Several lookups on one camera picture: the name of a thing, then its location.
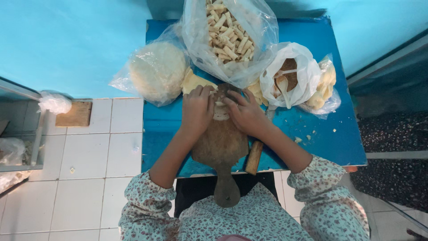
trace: blue table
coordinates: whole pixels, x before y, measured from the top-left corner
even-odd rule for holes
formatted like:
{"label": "blue table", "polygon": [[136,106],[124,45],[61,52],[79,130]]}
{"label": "blue table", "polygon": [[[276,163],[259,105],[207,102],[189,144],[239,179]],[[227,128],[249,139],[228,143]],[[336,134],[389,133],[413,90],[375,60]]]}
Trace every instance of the blue table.
{"label": "blue table", "polygon": [[[160,36],[163,30],[176,20],[156,21],[147,20],[149,29],[146,41],[150,42]],[[335,113],[330,113],[327,120],[306,113],[296,107],[290,110],[278,108],[273,119],[285,134],[294,139],[296,136],[303,141],[299,143],[308,152],[331,160],[341,166],[355,166],[367,164],[366,155],[361,143],[360,131],[355,120],[351,97],[348,93],[345,74],[342,68],[339,51],[336,45],[334,32],[329,18],[317,19],[278,19],[279,41],[297,42],[306,46],[314,58],[320,61],[328,53],[333,54],[333,63],[336,68],[337,82],[335,88],[340,94],[342,104]],[[195,74],[216,84],[222,81],[196,68]],[[173,103],[157,108],[150,103],[144,106],[144,135],[143,135],[143,164],[141,171],[151,168],[162,151],[171,141],[181,124],[182,96]],[[245,157],[232,167],[232,172],[243,172]],[[269,169],[285,169],[287,166],[268,147],[264,147],[258,171]],[[184,160],[177,176],[190,177],[192,175],[215,175],[215,171],[201,163],[192,160],[190,155]]]}

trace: wooden cutting board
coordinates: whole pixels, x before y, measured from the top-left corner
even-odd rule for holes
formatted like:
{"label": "wooden cutting board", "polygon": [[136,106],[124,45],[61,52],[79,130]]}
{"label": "wooden cutting board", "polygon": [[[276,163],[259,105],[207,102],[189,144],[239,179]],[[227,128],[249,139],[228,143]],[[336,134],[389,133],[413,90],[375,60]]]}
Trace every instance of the wooden cutting board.
{"label": "wooden cutting board", "polygon": [[[227,96],[227,90],[240,89],[231,84],[220,84],[214,99]],[[231,208],[241,198],[239,188],[232,178],[230,169],[241,157],[248,154],[247,136],[236,128],[232,120],[212,120],[208,129],[199,138],[192,149],[193,160],[212,167],[217,172],[217,184],[214,190],[215,202],[223,208]]]}

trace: white plastic bag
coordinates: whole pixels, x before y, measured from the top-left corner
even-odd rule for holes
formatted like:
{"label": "white plastic bag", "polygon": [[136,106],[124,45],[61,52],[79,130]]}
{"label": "white plastic bag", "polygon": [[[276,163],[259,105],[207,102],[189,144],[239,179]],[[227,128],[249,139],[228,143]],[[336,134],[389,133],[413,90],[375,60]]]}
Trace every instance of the white plastic bag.
{"label": "white plastic bag", "polygon": [[181,93],[180,85],[189,62],[179,21],[131,54],[109,85],[141,95],[157,107],[168,105]]}
{"label": "white plastic bag", "polygon": [[238,88],[245,88],[275,58],[278,22],[264,0],[223,0],[223,4],[256,44],[252,61],[223,64],[211,52],[212,48],[208,46],[206,5],[203,0],[185,1],[183,40],[197,67]]}
{"label": "white plastic bag", "polygon": [[49,110],[54,114],[67,113],[71,109],[71,100],[60,94],[51,94],[46,91],[40,93],[39,106],[42,111]]}
{"label": "white plastic bag", "polygon": [[[311,51],[303,45],[292,42],[282,42],[277,45],[275,60],[260,75],[260,88],[263,97],[269,101],[269,109],[287,107],[307,101],[317,88],[321,71]],[[285,95],[273,96],[274,75],[281,68],[287,58],[294,58],[297,63],[297,86]]]}
{"label": "white plastic bag", "polygon": [[18,138],[0,138],[0,164],[22,165],[25,144]]}

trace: clear plastic bag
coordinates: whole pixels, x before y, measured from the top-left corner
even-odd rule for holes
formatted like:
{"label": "clear plastic bag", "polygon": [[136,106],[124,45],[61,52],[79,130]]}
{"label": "clear plastic bag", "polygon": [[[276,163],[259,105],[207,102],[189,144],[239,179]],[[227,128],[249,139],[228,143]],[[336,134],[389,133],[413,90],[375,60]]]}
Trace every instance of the clear plastic bag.
{"label": "clear plastic bag", "polygon": [[6,191],[17,183],[22,182],[25,178],[29,177],[32,172],[33,171],[0,173],[0,193]]}
{"label": "clear plastic bag", "polygon": [[25,144],[18,138],[0,138],[0,164],[22,165]]}
{"label": "clear plastic bag", "polygon": [[54,114],[67,113],[71,110],[71,100],[60,94],[42,91],[39,106],[42,111],[49,110]]}
{"label": "clear plastic bag", "polygon": [[342,100],[340,99],[339,93],[335,88],[333,88],[332,96],[328,98],[328,100],[324,103],[323,107],[314,110],[310,106],[305,105],[305,103],[302,103],[299,105],[299,108],[314,115],[324,115],[331,112],[335,112],[336,109],[340,107],[341,103]]}
{"label": "clear plastic bag", "polygon": [[[269,109],[276,109],[277,107],[290,109],[294,105],[307,101],[315,93],[321,71],[311,51],[305,46],[294,42],[282,42],[277,45],[277,49],[275,60],[269,65],[266,72],[260,75],[260,88],[263,97],[269,101]],[[273,77],[287,58],[296,60],[297,70],[286,72],[297,72],[298,83],[291,91],[275,98],[273,96],[273,86],[275,85]]]}
{"label": "clear plastic bag", "polygon": [[339,93],[333,87],[336,83],[336,70],[333,65],[332,55],[325,56],[318,65],[321,70],[321,77],[316,92],[308,101],[300,104],[299,107],[321,119],[326,119],[327,114],[339,108],[342,101]]}
{"label": "clear plastic bag", "polygon": [[181,93],[180,85],[189,62],[179,21],[131,54],[109,85],[141,95],[157,107],[168,105]]}
{"label": "clear plastic bag", "polygon": [[248,87],[274,60],[278,43],[278,22],[264,0],[223,0],[256,47],[252,61],[223,64],[208,46],[206,5],[203,0],[186,0],[183,40],[193,63],[200,69],[238,88]]}

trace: wooden rolling pin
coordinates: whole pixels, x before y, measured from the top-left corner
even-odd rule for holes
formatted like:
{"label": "wooden rolling pin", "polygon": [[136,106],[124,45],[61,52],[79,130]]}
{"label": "wooden rolling pin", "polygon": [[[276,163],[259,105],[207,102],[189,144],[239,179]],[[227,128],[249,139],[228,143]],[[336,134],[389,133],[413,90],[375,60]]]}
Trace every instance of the wooden rolling pin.
{"label": "wooden rolling pin", "polygon": [[[266,117],[272,121],[275,115],[275,110],[267,109],[265,112]],[[264,143],[261,141],[254,141],[251,146],[250,154],[248,155],[247,165],[245,166],[245,172],[252,175],[256,175],[257,168],[259,168],[260,156],[262,155]]]}

